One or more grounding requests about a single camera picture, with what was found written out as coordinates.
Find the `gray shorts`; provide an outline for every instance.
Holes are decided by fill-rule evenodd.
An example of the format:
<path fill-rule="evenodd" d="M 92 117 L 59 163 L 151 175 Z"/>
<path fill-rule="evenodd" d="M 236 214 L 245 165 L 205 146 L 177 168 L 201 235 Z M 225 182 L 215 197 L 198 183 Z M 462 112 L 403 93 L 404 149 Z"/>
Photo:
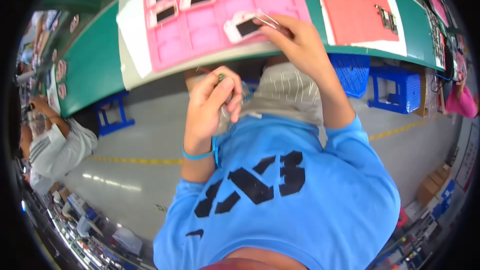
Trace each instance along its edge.
<path fill-rule="evenodd" d="M 264 70 L 260 84 L 240 117 L 270 114 L 322 125 L 317 84 L 292 63 L 279 63 Z"/>

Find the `black pants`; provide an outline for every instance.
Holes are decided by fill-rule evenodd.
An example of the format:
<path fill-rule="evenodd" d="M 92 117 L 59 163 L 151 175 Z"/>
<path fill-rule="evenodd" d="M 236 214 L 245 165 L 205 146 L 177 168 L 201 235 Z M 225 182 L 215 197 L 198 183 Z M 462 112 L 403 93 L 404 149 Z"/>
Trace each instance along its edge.
<path fill-rule="evenodd" d="M 93 105 L 87 106 L 86 108 L 74 113 L 70 117 L 75 119 L 75 121 L 77 121 L 82 127 L 93 131 L 98 139 L 100 126 L 97 119 L 97 112 L 93 108 Z"/>

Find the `blue shirt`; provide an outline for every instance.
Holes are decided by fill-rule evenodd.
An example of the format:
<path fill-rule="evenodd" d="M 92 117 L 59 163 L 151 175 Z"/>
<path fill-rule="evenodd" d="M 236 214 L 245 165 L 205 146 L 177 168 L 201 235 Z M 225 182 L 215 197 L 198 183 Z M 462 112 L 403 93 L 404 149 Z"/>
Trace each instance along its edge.
<path fill-rule="evenodd" d="M 310 270 L 365 269 L 399 219 L 399 192 L 358 117 L 326 129 L 263 115 L 218 137 L 218 169 L 185 180 L 153 242 L 155 266 L 197 270 L 242 247 Z"/>

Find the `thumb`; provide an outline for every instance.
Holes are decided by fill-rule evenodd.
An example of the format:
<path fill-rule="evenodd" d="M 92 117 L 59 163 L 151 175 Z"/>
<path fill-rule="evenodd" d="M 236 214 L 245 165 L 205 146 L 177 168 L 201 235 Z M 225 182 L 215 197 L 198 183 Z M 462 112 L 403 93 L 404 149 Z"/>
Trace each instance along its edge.
<path fill-rule="evenodd" d="M 227 101 L 233 91 L 233 80 L 231 77 L 226 77 L 222 82 L 216 86 L 210 97 L 207 99 L 205 106 L 218 111 L 219 108 Z"/>
<path fill-rule="evenodd" d="M 278 47 L 285 55 L 293 55 L 294 51 L 297 49 L 297 44 L 288 39 L 283 33 L 278 30 L 269 27 L 262 26 L 259 28 L 262 35 L 267 37 L 276 47 Z"/>

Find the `pink shirt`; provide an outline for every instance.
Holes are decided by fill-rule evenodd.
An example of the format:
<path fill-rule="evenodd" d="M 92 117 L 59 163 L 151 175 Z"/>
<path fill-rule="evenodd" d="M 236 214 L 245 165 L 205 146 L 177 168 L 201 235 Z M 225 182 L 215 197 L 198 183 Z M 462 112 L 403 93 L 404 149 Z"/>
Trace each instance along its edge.
<path fill-rule="evenodd" d="M 477 107 L 475 100 L 468 87 L 463 87 L 460 100 L 457 99 L 457 90 L 459 86 L 454 84 L 447 101 L 445 102 L 445 110 L 449 113 L 458 113 L 466 118 L 474 118 L 477 116 Z"/>

